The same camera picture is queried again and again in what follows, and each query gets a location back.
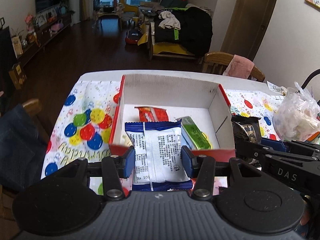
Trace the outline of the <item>green biscuit packet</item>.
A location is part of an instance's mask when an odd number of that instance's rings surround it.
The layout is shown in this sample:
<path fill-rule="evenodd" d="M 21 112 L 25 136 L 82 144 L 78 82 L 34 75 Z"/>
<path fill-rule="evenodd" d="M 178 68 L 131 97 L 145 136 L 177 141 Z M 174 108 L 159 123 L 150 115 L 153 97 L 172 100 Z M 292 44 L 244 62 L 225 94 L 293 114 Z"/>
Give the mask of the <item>green biscuit packet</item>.
<path fill-rule="evenodd" d="M 212 145 L 208 137 L 198 128 L 190 116 L 177 118 L 181 122 L 181 145 L 190 150 L 210 150 Z"/>

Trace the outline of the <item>blue white snack packet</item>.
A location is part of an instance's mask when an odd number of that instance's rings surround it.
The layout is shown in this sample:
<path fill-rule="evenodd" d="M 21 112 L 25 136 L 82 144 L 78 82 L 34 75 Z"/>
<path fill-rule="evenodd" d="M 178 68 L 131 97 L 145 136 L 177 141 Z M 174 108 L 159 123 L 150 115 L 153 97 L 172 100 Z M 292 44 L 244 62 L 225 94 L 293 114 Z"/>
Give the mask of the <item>blue white snack packet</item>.
<path fill-rule="evenodd" d="M 179 121 L 127 122 L 125 132 L 135 149 L 134 191 L 192 188 L 182 165 Z"/>

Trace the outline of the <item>black snack packet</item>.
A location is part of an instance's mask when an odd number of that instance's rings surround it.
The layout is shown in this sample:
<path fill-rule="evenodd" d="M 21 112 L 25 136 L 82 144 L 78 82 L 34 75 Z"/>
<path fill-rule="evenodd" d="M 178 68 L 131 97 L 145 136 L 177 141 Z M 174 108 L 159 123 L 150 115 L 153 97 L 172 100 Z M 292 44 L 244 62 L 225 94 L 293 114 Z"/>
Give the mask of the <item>black snack packet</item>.
<path fill-rule="evenodd" d="M 260 118 L 253 116 L 232 116 L 231 122 L 233 126 L 233 135 L 236 150 L 239 150 L 241 146 L 244 146 L 247 142 L 254 144 L 261 143 L 262 136 L 260 132 L 259 120 Z"/>

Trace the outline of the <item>red snack bag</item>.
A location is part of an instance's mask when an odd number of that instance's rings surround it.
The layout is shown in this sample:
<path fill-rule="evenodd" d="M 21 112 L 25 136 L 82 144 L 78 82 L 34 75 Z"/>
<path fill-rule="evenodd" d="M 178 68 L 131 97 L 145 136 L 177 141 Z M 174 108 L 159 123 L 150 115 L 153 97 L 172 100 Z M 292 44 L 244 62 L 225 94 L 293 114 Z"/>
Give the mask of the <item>red snack bag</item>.
<path fill-rule="evenodd" d="M 135 107 L 139 110 L 140 122 L 169 121 L 167 111 L 156 107 Z"/>

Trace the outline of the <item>cream yellow snack packet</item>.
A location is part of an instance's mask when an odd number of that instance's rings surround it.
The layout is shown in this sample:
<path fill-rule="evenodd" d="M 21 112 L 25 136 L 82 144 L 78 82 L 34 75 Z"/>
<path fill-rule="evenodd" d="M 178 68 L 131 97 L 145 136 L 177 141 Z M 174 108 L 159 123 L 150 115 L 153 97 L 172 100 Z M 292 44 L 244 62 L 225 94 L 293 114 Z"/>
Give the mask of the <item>cream yellow snack packet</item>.
<path fill-rule="evenodd" d="M 120 142 L 121 142 L 121 144 L 123 146 L 126 146 L 126 147 L 132 146 L 132 142 L 131 142 L 130 138 L 126 134 L 121 136 Z"/>

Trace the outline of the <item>clear plastic bag of snacks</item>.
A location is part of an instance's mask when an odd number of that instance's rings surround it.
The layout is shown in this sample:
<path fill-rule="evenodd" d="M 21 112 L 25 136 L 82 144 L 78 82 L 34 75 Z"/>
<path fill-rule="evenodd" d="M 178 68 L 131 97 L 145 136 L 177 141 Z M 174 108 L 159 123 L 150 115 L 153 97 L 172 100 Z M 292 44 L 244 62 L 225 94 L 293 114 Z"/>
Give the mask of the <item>clear plastic bag of snacks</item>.
<path fill-rule="evenodd" d="M 284 141 L 305 141 L 319 132 L 319 105 L 306 88 L 295 82 L 289 87 L 278 110 L 273 115 L 273 126 Z"/>

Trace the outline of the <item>red cardboard shoe box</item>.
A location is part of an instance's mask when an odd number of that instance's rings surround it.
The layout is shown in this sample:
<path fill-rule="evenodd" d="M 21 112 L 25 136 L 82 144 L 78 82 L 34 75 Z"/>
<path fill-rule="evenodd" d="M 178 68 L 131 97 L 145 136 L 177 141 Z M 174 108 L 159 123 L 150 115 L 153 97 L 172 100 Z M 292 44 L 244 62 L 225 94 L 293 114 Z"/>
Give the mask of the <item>red cardboard shoe box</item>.
<path fill-rule="evenodd" d="M 230 102 L 219 83 L 182 77 L 129 74 L 121 78 L 119 103 L 111 129 L 112 154 L 123 155 L 124 125 L 139 120 L 138 106 L 165 109 L 169 121 L 190 116 L 212 145 L 211 150 L 194 151 L 216 161 L 235 157 Z"/>

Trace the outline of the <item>grey desk lamp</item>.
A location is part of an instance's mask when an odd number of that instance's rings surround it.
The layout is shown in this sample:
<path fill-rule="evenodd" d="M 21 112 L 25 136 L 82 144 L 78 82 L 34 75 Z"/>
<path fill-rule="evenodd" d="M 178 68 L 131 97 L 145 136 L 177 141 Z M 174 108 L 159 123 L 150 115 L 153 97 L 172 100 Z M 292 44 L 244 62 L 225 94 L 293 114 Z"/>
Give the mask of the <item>grey desk lamp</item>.
<path fill-rule="evenodd" d="M 309 82 L 317 75 L 320 74 L 320 69 L 317 69 L 315 71 L 313 71 L 307 78 L 306 80 L 303 82 L 301 88 L 305 89 L 307 87 L 307 85 L 309 84 Z"/>

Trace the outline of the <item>wooden chair with pink cloth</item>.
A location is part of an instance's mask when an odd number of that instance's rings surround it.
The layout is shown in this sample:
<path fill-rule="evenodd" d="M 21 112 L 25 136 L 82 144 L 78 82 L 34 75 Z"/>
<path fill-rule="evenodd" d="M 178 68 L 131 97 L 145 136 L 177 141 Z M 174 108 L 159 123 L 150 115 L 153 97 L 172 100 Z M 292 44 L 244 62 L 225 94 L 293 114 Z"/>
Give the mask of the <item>wooden chair with pink cloth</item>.
<path fill-rule="evenodd" d="M 221 51 L 207 53 L 202 62 L 202 72 L 241 79 L 265 80 L 265 74 L 249 59 Z"/>

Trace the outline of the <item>dark blue jeans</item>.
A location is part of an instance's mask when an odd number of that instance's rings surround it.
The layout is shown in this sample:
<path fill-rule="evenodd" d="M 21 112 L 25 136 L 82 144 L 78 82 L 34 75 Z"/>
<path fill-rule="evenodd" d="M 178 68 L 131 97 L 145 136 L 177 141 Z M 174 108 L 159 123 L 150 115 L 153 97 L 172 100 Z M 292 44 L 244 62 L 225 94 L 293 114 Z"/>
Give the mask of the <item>dark blue jeans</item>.
<path fill-rule="evenodd" d="M 1 185 L 17 194 L 41 179 L 47 143 L 21 104 L 1 117 Z"/>

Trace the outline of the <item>wooden chair with jeans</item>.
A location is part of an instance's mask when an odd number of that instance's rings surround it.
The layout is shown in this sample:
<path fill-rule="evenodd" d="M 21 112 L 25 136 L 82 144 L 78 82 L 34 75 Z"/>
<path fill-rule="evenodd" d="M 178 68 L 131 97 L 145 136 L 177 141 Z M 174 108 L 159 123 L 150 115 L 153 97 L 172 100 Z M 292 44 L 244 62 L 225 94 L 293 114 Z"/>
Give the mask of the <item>wooden chair with jeans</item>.
<path fill-rule="evenodd" d="M 40 137 L 49 142 L 53 131 L 53 125 L 50 122 L 47 112 L 43 110 L 43 105 L 39 99 L 29 99 L 22 103 L 23 109 L 31 117 L 39 130 Z"/>

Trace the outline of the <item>red toy car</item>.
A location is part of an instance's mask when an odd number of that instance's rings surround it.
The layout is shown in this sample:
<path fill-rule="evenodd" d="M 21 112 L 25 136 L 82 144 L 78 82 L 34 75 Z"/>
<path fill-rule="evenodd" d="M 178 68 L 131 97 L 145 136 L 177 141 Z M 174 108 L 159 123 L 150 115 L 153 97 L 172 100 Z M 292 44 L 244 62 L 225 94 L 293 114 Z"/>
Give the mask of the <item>red toy car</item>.
<path fill-rule="evenodd" d="M 142 37 L 141 31 L 136 29 L 131 29 L 126 32 L 125 42 L 126 44 L 137 45 L 141 37 Z"/>

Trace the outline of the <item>dark sofa with clothes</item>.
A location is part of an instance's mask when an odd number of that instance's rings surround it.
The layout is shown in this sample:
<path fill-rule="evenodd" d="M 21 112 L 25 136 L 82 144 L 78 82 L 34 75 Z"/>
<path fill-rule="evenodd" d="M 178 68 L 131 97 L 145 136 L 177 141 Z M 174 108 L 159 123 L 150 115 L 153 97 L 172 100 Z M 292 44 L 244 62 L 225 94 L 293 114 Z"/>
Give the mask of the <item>dark sofa with clothes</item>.
<path fill-rule="evenodd" d="M 151 56 L 178 55 L 203 57 L 210 49 L 213 21 L 210 11 L 182 0 L 161 0 L 151 23 Z M 162 29 L 159 15 L 170 11 L 179 20 L 181 29 Z"/>

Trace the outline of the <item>white garment on sofa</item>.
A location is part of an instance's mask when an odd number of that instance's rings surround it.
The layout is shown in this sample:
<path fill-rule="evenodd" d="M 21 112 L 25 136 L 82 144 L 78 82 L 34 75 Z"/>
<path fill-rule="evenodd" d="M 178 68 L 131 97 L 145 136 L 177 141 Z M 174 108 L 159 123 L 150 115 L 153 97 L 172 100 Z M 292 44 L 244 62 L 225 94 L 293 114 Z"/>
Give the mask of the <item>white garment on sofa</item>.
<path fill-rule="evenodd" d="M 159 18 L 162 19 L 162 21 L 159 24 L 160 28 L 162 29 L 168 28 L 168 29 L 176 29 L 176 30 L 181 29 L 179 20 L 170 11 L 161 12 L 159 15 Z"/>

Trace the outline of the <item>dark wooden tv cabinet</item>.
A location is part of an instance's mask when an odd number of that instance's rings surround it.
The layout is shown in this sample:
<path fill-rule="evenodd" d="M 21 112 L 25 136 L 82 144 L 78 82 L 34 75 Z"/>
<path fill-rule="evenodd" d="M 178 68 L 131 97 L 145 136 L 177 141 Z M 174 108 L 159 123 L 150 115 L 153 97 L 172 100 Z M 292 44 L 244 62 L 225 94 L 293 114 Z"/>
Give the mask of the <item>dark wooden tv cabinet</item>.
<path fill-rule="evenodd" d="M 15 55 L 11 43 L 10 29 L 1 30 L 1 83 L 7 84 L 10 81 L 9 72 L 14 70 L 14 65 L 19 64 L 21 68 L 26 66 L 33 57 L 45 49 L 57 35 L 69 28 L 72 23 L 72 13 L 67 12 L 59 15 L 55 20 L 35 28 L 34 41 L 29 43 L 22 50 L 21 55 Z"/>

